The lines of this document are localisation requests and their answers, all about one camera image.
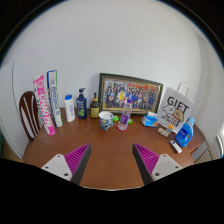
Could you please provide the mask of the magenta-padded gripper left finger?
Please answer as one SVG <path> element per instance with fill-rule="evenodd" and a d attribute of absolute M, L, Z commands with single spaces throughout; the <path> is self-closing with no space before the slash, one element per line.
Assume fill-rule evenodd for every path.
<path fill-rule="evenodd" d="M 79 185 L 90 155 L 91 145 L 85 144 L 66 155 L 56 154 L 42 169 Z"/>

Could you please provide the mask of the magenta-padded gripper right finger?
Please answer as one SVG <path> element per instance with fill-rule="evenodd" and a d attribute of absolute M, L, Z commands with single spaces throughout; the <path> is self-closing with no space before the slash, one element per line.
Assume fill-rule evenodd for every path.
<path fill-rule="evenodd" d="M 133 144 L 132 153 L 145 185 L 182 169 L 168 154 L 159 155 L 136 143 Z"/>

